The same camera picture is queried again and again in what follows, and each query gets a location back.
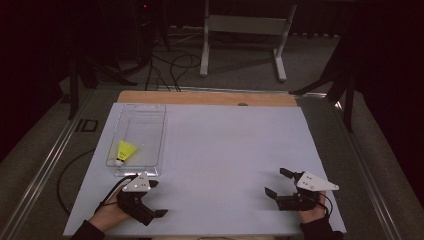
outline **human hand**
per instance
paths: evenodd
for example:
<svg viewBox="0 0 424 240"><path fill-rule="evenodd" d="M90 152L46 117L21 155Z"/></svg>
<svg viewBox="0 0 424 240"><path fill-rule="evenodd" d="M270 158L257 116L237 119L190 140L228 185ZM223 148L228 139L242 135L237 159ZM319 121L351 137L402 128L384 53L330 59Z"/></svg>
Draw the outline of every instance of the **human hand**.
<svg viewBox="0 0 424 240"><path fill-rule="evenodd" d="M109 200L107 200L105 205L100 207L88 220L93 226L102 232L106 232L121 222L131 218L130 215L124 213L118 206L118 199L116 196L121 189L122 187L118 188Z"/></svg>
<svg viewBox="0 0 424 240"><path fill-rule="evenodd" d="M319 202L325 205L325 191L321 191ZM325 208L317 204L314 209L308 211L298 211L302 223L309 223L325 217Z"/></svg>

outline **transparent container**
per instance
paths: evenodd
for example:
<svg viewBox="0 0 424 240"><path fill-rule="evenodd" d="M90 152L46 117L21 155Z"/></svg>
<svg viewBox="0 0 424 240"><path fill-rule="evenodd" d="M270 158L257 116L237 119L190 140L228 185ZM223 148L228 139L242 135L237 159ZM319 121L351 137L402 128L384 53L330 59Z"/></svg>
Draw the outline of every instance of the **transparent container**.
<svg viewBox="0 0 424 240"><path fill-rule="evenodd" d="M125 104L122 107L106 162L108 167L114 168L116 176L141 172L159 176L165 113L165 105ZM136 147L124 161L118 160L118 153L125 151L120 141Z"/></svg>

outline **badminton shuttlecock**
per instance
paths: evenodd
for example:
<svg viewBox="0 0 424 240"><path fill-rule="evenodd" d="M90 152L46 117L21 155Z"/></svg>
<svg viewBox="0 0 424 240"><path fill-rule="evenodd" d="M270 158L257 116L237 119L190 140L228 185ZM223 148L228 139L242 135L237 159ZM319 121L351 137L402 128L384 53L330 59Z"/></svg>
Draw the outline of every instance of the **badminton shuttlecock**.
<svg viewBox="0 0 424 240"><path fill-rule="evenodd" d="M119 141L119 148L118 148L118 157L115 160L116 166L122 166L135 151L137 150L137 146L126 142L126 141Z"/></svg>

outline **white paper sheet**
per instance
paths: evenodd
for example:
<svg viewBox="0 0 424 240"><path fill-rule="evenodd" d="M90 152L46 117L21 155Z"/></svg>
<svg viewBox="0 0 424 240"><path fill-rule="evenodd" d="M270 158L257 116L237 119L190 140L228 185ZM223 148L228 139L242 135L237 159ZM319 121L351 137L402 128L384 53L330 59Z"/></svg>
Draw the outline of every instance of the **white paper sheet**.
<svg viewBox="0 0 424 240"><path fill-rule="evenodd" d="M105 161L122 103L114 104L64 231L72 235L119 181ZM159 185L143 202L168 209L149 226L136 220L114 236L266 236L301 233L296 212L278 211L268 187L292 195L280 168L326 175L298 107L167 105ZM331 192L330 223L346 232Z"/></svg>

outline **black device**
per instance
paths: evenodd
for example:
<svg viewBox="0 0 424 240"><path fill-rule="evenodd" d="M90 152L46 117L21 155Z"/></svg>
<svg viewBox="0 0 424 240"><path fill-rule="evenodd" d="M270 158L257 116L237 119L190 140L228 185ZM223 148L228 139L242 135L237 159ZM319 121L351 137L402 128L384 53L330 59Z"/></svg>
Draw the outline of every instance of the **black device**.
<svg viewBox="0 0 424 240"><path fill-rule="evenodd" d="M152 7L147 3L149 0L101 0L98 2L101 11L99 22L102 25L97 28L99 28L98 31L102 30L100 27L103 28L104 38L109 42L109 48L101 50L110 51L115 57L115 64L107 65L121 71L127 70L127 67L120 65L121 61L141 67L147 65L154 37Z"/></svg>
<svg viewBox="0 0 424 240"><path fill-rule="evenodd" d="M105 205L105 202L109 199L109 196L115 191L115 189L125 180L130 179L131 182L126 184L117 195L117 204L126 214L130 215L140 223L148 226L154 218L161 218L168 212L166 209L160 209L153 211L143 204L142 197L147 192L156 187L159 182L155 180L149 180L147 173L141 173L139 175L131 175L121 179L115 187L109 192L106 198L100 202L97 210Z"/></svg>
<svg viewBox="0 0 424 240"><path fill-rule="evenodd" d="M327 207L319 202L319 191L337 190L339 188L337 185L308 172L297 173L280 168L280 174L290 179L294 178L297 190L292 196L278 196L276 192L265 187L265 194L277 202L280 211L307 211L314 209L318 204L328 212Z"/></svg>

